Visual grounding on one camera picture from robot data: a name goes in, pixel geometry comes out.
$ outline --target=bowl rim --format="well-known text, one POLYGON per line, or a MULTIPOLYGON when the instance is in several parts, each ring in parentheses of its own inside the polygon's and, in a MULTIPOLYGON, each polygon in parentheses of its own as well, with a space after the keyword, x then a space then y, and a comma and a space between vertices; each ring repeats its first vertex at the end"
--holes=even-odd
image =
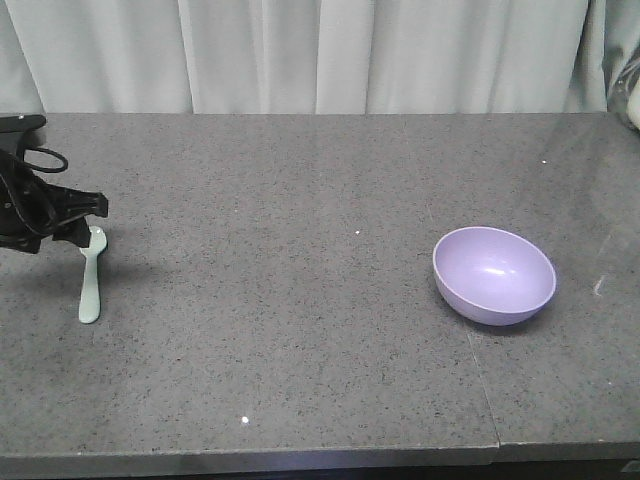
POLYGON ((520 235, 516 235, 515 233, 509 232, 507 230, 503 230, 501 228, 486 227, 486 226, 478 225, 478 226, 471 226, 471 227, 462 227, 462 228, 457 228, 455 230, 452 230, 449 233, 445 234, 442 238, 440 238, 440 240, 438 240, 438 243, 436 243, 436 246, 433 247, 433 253, 431 255, 431 258, 432 258, 432 263, 433 263, 433 270, 434 270, 435 274, 438 276, 438 279, 447 288, 447 290, 449 290, 451 293, 453 293, 454 295, 456 295, 458 298, 460 298, 461 300, 465 301, 469 305, 472 305, 472 306, 474 306, 476 308, 480 308, 480 309, 485 310, 487 312, 493 312, 493 313, 505 314, 505 315, 509 315, 509 314, 512 315, 512 314, 516 314, 516 313, 533 312, 533 311, 536 311, 536 310, 540 310, 542 307, 544 307, 549 302, 549 300, 551 300, 553 295, 556 293, 556 287, 557 287, 556 270, 553 267, 553 264, 551 263, 551 260, 549 260, 549 257, 547 257, 544 254, 544 252, 542 250, 540 250, 540 248, 536 247, 533 243, 531 243, 526 238, 521 237, 520 235), (444 277, 440 274, 440 270, 438 269, 438 263, 436 262, 436 255, 438 253, 438 249, 440 248, 442 243, 447 238, 449 238, 450 236, 452 236, 452 235, 454 235, 454 234, 456 234, 458 232, 462 232, 464 230, 493 230, 495 232, 499 232, 499 233, 502 233, 502 234, 507 234, 507 235, 510 235, 512 237, 515 237, 518 240, 520 240, 520 241, 530 245, 531 247, 533 247, 533 249, 538 253, 538 255, 540 255, 540 257, 542 257, 544 262, 549 267, 549 270, 551 271, 552 284, 551 284, 551 290, 550 290, 549 294, 544 298, 544 300, 542 300, 542 301, 538 302, 537 304, 535 304, 534 307, 528 308, 526 310, 496 310, 496 309, 489 308, 487 306, 481 305, 479 303, 473 302, 473 301, 469 300, 468 298, 466 298, 465 296, 463 296, 460 293, 458 293, 455 289, 451 288, 451 286, 445 281, 444 277))

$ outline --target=plastic spoon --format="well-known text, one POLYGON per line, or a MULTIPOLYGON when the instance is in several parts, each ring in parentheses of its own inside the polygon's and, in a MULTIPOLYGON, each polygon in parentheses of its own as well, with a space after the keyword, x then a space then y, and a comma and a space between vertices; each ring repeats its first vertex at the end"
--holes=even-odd
POLYGON ((80 293, 78 318, 82 323, 93 323, 100 316, 100 290, 98 288, 98 255, 107 248, 107 236, 100 227, 91 226, 91 242, 80 252, 86 257, 84 281, 80 293))

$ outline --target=black cable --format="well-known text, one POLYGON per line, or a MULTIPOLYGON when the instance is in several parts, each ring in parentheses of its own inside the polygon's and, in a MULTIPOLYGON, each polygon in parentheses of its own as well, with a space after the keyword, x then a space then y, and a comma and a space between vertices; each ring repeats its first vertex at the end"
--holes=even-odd
MULTIPOLYGON (((33 168, 29 163, 23 162, 22 160, 20 160, 15 155, 12 155, 11 153, 6 152, 4 150, 0 150, 0 155, 6 155, 7 157, 12 159, 13 161, 18 161, 20 163, 25 164, 29 168, 33 168)), ((64 171, 68 167, 68 165, 69 165, 69 162, 67 161, 66 158, 64 158, 62 167, 58 167, 56 169, 46 169, 46 170, 55 170, 56 172, 57 171, 64 171)), ((46 170, 41 170, 41 168, 43 168, 43 167, 35 168, 35 170, 40 170, 40 171, 44 171, 45 173, 47 173, 46 170)), ((40 201, 40 207, 44 208, 46 210, 47 216, 49 217, 49 221, 51 222, 51 225, 50 225, 50 227, 48 229, 40 228, 40 226, 37 225, 35 221, 33 221, 33 219, 31 218, 31 215, 27 212, 27 210, 22 205, 21 195, 16 190, 15 186, 13 185, 13 182, 10 181, 11 177, 12 177, 12 175, 9 172, 6 172, 4 170, 4 166, 0 162, 0 181, 2 182, 2 184, 4 184, 4 187, 7 190, 7 194, 9 196, 9 200, 13 204, 13 208, 14 208, 16 214, 18 215, 18 218, 22 222, 22 224, 28 230, 30 230, 32 233, 35 233, 36 235, 45 236, 45 237, 48 236, 48 235, 51 235, 54 232, 54 230, 57 228, 57 225, 58 225, 58 215, 57 215, 55 209, 53 208, 53 206, 51 205, 51 203, 48 201, 48 199, 45 197, 45 195, 41 191, 39 191, 39 190, 30 191, 30 193, 32 195, 35 195, 36 198, 38 198, 38 200, 40 201)))
POLYGON ((69 168, 69 160, 67 160, 63 155, 59 154, 58 152, 54 152, 53 150, 49 150, 48 148, 42 148, 42 147, 27 147, 26 150, 33 150, 34 152, 46 153, 47 155, 51 155, 52 157, 55 157, 62 162, 62 165, 59 167, 48 168, 48 167, 41 167, 39 165, 34 165, 32 163, 29 163, 25 161, 24 158, 20 160, 24 165, 26 165, 32 170, 36 170, 42 173, 62 173, 67 168, 69 168))

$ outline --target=table surface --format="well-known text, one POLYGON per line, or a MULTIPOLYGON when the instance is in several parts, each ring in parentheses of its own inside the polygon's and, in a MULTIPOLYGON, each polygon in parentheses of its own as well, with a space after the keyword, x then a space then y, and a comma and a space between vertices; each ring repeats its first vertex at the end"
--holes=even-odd
MULTIPOLYGON (((640 136, 608 114, 49 115, 47 181, 110 200, 84 258, 0 252, 0 475, 640 455, 640 136), (514 231, 551 304, 483 327, 437 240, 514 231)), ((38 154, 30 157, 37 160, 38 154)))

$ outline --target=robotic arm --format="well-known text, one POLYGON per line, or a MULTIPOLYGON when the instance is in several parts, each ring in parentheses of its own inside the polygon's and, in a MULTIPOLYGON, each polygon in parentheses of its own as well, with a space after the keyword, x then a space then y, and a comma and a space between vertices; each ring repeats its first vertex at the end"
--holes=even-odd
POLYGON ((50 235, 88 247, 91 233, 84 217, 108 215, 108 201, 101 193, 50 185, 34 174, 68 167, 62 155, 37 146, 36 130, 45 123, 42 115, 0 118, 0 247, 38 253, 40 242, 50 235), (24 159, 27 150, 53 155, 61 166, 32 165, 24 159))

